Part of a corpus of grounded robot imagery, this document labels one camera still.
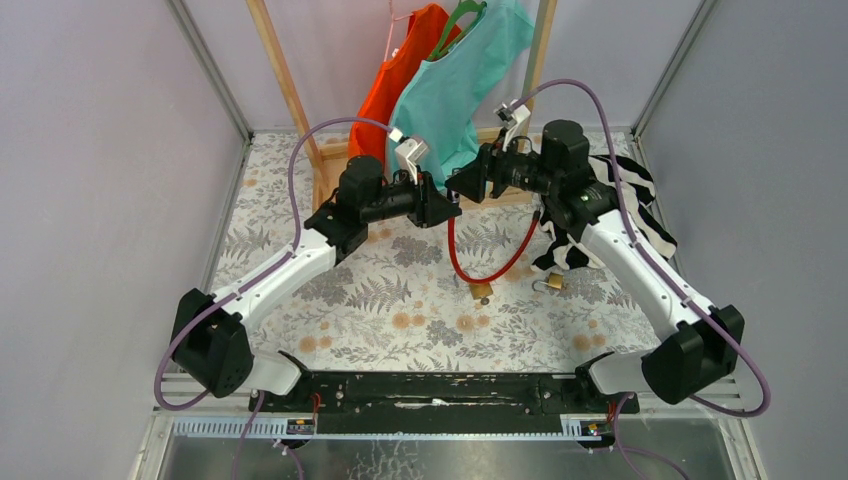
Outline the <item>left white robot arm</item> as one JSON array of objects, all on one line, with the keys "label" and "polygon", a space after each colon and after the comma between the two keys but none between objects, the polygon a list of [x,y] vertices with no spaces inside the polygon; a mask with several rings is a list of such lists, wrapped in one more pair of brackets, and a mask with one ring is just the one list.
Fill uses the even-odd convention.
[{"label": "left white robot arm", "polygon": [[405,217],[418,228],[431,228],[461,213],[429,173],[399,170],[387,180],[377,159],[357,156],[331,197],[305,220],[293,246],[216,294],[192,289],[182,296],[169,356],[216,398],[253,388],[271,392],[285,410],[299,410],[311,388],[301,367],[283,354],[253,352],[252,332],[284,300],[361,246],[370,224]]}]

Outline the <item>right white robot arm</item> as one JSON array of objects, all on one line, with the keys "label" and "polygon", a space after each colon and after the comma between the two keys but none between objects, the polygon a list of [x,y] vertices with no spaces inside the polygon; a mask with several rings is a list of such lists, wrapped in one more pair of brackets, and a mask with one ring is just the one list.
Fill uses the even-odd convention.
[{"label": "right white robot arm", "polygon": [[508,187],[539,195],[554,224],[611,271],[651,322],[655,349],[587,363],[588,375],[573,386],[579,407],[597,412],[613,394],[643,391],[678,404],[735,370],[744,317],[685,285],[622,212],[618,190],[597,179],[589,149],[578,123],[555,120],[545,125],[539,152],[523,153],[500,135],[446,186],[476,203]]}]

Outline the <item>red cable lock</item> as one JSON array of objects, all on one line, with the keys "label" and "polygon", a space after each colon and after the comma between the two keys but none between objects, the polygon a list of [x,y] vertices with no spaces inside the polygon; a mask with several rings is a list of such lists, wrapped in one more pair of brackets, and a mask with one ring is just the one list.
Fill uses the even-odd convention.
[{"label": "red cable lock", "polygon": [[480,204],[461,199],[462,215],[448,222],[446,248],[456,275],[471,285],[510,276],[534,242],[539,214],[529,194],[508,192]]}]

